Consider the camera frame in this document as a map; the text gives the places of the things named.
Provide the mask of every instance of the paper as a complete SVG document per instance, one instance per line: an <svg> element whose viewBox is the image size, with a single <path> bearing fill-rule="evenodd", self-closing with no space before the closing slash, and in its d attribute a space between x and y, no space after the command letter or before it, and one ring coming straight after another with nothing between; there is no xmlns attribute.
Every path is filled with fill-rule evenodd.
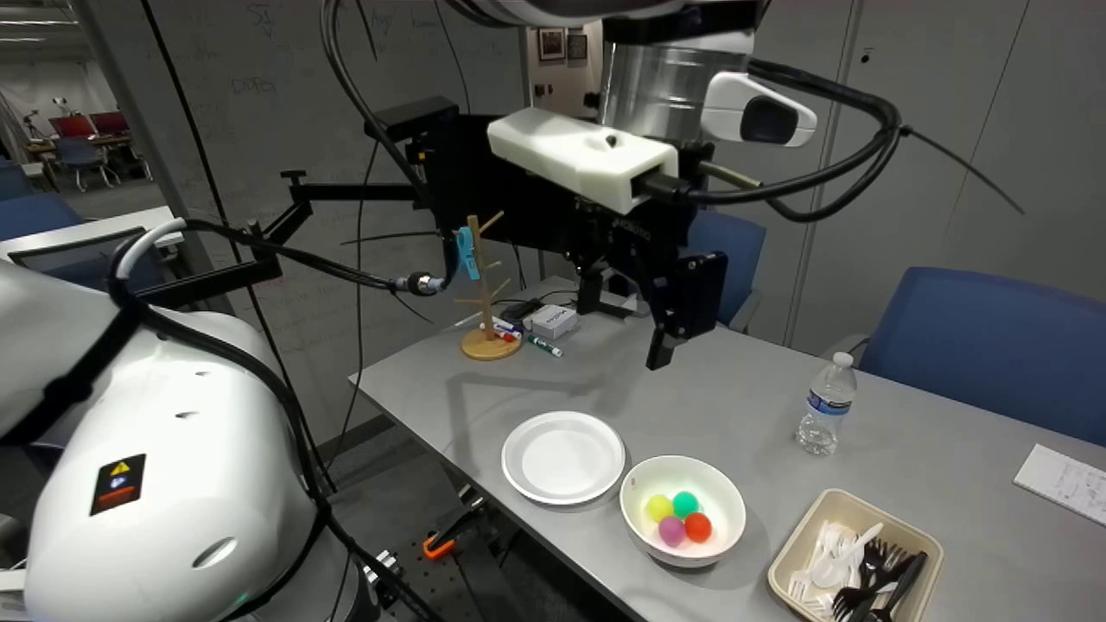
<svg viewBox="0 0 1106 622"><path fill-rule="evenodd" d="M1106 524L1106 472L1047 445L1035 445L1017 485Z"/></svg>

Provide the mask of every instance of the water bottle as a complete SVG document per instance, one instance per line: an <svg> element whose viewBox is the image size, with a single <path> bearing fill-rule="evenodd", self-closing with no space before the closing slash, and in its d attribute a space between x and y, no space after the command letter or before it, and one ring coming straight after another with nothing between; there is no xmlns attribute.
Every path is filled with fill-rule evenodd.
<svg viewBox="0 0 1106 622"><path fill-rule="evenodd" d="M833 353L831 366L811 381L805 394L805 414L798 421L798 445L808 457L838 452L838 436L843 414L850 414L856 399L856 372L850 353Z"/></svg>

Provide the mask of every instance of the bowl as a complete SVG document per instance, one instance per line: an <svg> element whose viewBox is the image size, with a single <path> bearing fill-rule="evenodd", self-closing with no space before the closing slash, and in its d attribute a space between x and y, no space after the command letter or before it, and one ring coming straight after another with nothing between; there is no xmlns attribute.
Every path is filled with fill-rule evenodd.
<svg viewBox="0 0 1106 622"><path fill-rule="evenodd" d="M925 565L923 565L919 581L913 583L913 592L906 595L906 602L898 604L895 622L923 619L930 592L938 583L944 546L930 532L902 520L898 515L893 515L886 508L876 508L870 500L863 500L863 496L856 496L850 492L839 492L839 487L825 487L808 505L808 511L798 517L798 524L793 527L787 543L780 546L780 553L767 565L770 592L787 608L794 608L802 619L817 619L817 622L831 619L825 610L819 610L817 604L808 604L802 598L793 598L793 592L787 592L793 576L802 565L808 565L811 549L819 543L819 527L831 524L831 520L850 527L855 536L861 536L863 527L883 520L883 532L877 532L883 543L893 543L893 546L898 546L906 553L925 553Z"/></svg>
<svg viewBox="0 0 1106 622"><path fill-rule="evenodd" d="M706 543L679 543L668 546L661 538L661 520L645 511L651 496L679 496L679 495L695 495L697 511L712 520L712 532ZM736 538L747 527L747 500L734 487L734 479L690 457L652 457L636 464L620 487L620 505L628 532L636 543L661 563L668 565L712 565L719 556L725 556Z"/></svg>

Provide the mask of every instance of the gray table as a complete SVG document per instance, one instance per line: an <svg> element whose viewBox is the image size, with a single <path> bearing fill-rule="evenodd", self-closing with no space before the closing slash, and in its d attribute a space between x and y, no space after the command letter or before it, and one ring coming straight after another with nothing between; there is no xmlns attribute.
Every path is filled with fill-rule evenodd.
<svg viewBox="0 0 1106 622"><path fill-rule="evenodd" d="M861 375L839 452L808 459L793 429L823 359L719 328L651 372L645 342L651 322L587 318L560 359L523 350L470 364L461 330L444 330L365 366L361 388L582 576L652 622L794 619L767 565L823 487L848 487L944 543L925 619L1106 619L1106 527L1013 485L1035 442L1091 465L1106 465L1101 445ZM750 508L741 546L712 570L680 573L631 543L616 492L582 508L514 495L500 442L555 406L605 418L628 464L686 452L731 472Z"/></svg>

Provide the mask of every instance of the red ball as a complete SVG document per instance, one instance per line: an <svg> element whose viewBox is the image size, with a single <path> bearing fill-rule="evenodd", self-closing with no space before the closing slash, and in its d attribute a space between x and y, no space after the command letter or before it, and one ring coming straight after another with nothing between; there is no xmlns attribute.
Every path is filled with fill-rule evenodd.
<svg viewBox="0 0 1106 622"><path fill-rule="evenodd" d="M702 511L686 517L686 532L690 543L706 543L712 536L712 517L706 517Z"/></svg>

